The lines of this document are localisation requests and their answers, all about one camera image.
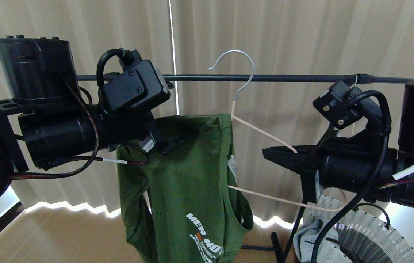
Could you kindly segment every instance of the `green fabric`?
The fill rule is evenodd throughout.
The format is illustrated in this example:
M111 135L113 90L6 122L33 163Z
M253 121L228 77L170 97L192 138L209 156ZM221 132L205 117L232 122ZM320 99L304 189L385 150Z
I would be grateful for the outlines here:
M234 155L231 116L177 115L157 125L165 138L181 126L199 136L169 155L152 154L147 165L118 165L127 242L146 263L232 262L254 223L246 198L227 187L236 186L227 166ZM144 159L125 146L117 153ZM142 195L149 187L153 218Z

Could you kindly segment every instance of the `floor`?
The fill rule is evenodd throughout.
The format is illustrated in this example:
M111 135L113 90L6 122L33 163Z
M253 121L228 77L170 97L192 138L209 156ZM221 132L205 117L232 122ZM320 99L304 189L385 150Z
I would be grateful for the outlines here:
M244 238L248 245L272 246L270 234L276 231L282 246L290 230L273 225L255 225ZM287 263L294 262L292 252ZM142 263L135 249L126 243L121 217L88 210L41 207L21 213L0 233L2 263ZM274 263L269 251L241 250L235 262Z

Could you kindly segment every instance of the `white basket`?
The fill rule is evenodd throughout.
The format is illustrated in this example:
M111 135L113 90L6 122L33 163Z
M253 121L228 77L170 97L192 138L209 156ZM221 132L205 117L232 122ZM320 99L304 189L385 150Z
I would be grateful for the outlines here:
M331 197L321 196L317 206L335 209L342 202ZM315 217L324 217L330 220L337 212L328 212L307 208L303 220L309 225ZM364 211L350 211L337 224L334 229L339 234L339 241L349 250L367 263L414 263L414 250L398 231L379 218ZM324 262L336 262L329 258Z

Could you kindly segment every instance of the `beige curtain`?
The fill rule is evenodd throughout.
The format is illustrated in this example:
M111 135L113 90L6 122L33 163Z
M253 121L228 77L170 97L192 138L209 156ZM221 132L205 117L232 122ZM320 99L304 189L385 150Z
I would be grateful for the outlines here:
M178 73L209 73L226 50L252 56L261 74L353 74L414 78L414 1L173 1ZM212 73L248 74L240 54L229 54ZM183 82L182 115L228 113L243 83ZM293 145L314 144L326 122L312 107L330 83L252 83L239 95L236 115ZM361 85L389 100L391 147L397 147L403 85ZM356 125L361 130L365 122ZM342 133L349 136L352 127ZM238 184L300 201L299 176L262 158L277 143L235 122ZM247 195L255 215L292 221L295 206Z
M163 73L173 73L170 12L167 0L0 0L0 37L22 34L25 37L52 37L69 40L75 68L79 75L95 74L97 61L108 49L136 48ZM117 60L110 60L106 71L120 70ZM95 82L81 83L97 100ZM0 100L10 98L0 66ZM176 113L175 97L152 111L155 117ZM16 118L14 129L20 133ZM101 151L99 156L115 158ZM28 158L31 170L34 168ZM64 165L50 172L64 172L82 163ZM116 166L94 163L79 175L59 180L13 182L14 191L28 207L39 201L68 201L72 205L106 205L109 211L119 208Z

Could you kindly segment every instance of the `curtain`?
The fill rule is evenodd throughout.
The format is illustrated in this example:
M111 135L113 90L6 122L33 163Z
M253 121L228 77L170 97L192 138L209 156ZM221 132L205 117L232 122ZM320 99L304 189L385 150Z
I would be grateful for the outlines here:
M173 73L170 12L167 0L0 0L0 38L21 34L29 38L58 36L69 40L78 75L95 74L97 61L108 49L137 49L142 58L151 60L163 73ZM118 71L117 59L108 62L106 72ZM95 82L81 82L97 100ZM10 98L0 65L0 100ZM176 113L175 97L152 110L156 118ZM11 117L13 129L20 133L17 118ZM30 170L37 171L25 152ZM115 158L114 153L100 151L98 156ZM73 163L49 172L65 172L80 167ZM89 203L106 205L109 211L119 208L116 166L94 163L71 178L14 181L13 189L26 207L39 201L71 205Z
M177 73L249 74L240 49L257 74L354 74L414 78L414 1L173 1ZM179 82L181 115L229 113L243 83ZM315 144L327 122L312 101L331 83L251 83L239 94L235 114L292 144ZM390 146L397 148L401 84L361 85L382 91L392 113ZM355 125L362 130L365 121ZM262 157L278 144L234 122L239 187L299 202L299 176ZM342 136L350 136L353 127ZM296 207L247 195L255 215L294 219Z

